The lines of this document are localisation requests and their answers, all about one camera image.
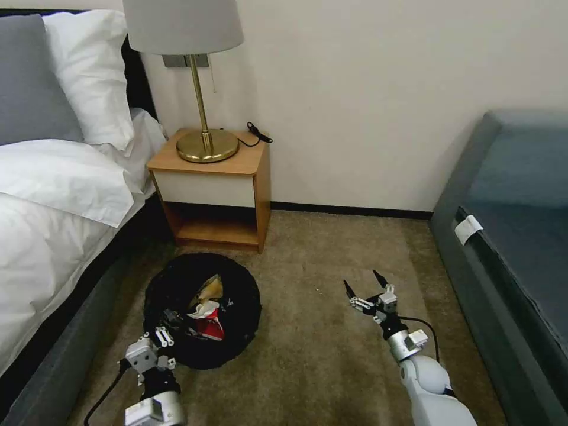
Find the table lamp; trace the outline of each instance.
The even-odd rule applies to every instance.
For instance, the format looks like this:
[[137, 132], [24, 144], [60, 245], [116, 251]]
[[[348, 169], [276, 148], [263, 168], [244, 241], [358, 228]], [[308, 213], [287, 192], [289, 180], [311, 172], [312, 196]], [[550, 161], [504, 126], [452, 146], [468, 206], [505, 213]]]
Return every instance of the table lamp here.
[[195, 55], [237, 47], [243, 30], [235, 0], [123, 0], [130, 46], [145, 53], [189, 55], [201, 131], [177, 142], [177, 153], [194, 163], [212, 163], [238, 151], [236, 136], [209, 129]]

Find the lamp shade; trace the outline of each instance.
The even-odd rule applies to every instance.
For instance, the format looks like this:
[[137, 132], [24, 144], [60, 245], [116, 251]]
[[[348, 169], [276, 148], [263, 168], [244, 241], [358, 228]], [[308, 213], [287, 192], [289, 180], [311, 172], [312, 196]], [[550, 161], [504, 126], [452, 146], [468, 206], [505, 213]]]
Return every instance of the lamp shade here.
[[235, 0], [123, 0], [134, 50], [202, 54], [237, 47], [243, 29]]

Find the nightstand drawer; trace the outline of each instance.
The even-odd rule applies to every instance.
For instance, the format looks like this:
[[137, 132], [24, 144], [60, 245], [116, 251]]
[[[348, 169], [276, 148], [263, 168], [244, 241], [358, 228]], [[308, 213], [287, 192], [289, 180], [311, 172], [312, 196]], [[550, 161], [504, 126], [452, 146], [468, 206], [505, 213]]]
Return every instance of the nightstand drawer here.
[[154, 171], [162, 200], [254, 207], [253, 178]]

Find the beige carpet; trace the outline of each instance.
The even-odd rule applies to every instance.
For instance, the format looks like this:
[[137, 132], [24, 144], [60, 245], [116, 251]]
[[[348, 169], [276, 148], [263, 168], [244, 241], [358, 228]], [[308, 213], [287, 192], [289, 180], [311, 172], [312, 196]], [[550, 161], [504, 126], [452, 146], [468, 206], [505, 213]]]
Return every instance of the beige carpet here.
[[[148, 243], [133, 256], [70, 425], [82, 424], [114, 378], [115, 362], [140, 335], [151, 277], [176, 253], [200, 250]], [[435, 327], [442, 364], [477, 423], [505, 424], [427, 222], [275, 211], [261, 255], [216, 252], [251, 271], [263, 312], [257, 337], [237, 359], [204, 372], [176, 369], [189, 425], [411, 425], [408, 397], [379, 327], [349, 308], [344, 293], [347, 279], [359, 295], [376, 294], [372, 269], [396, 286], [401, 314]], [[431, 342], [426, 354], [433, 349]], [[139, 396], [129, 371], [91, 425], [122, 425], [124, 409]]]

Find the white wall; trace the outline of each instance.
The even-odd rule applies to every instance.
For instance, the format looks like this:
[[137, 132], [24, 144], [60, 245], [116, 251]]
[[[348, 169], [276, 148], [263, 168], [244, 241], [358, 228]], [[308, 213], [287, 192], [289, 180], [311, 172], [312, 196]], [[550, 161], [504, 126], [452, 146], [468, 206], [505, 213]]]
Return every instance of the white wall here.
[[[431, 210], [487, 109], [568, 109], [560, 0], [238, 3], [246, 41], [212, 56], [216, 93], [201, 72], [206, 108], [212, 125], [270, 131], [275, 201]], [[145, 64], [168, 132], [198, 125], [189, 70]]]

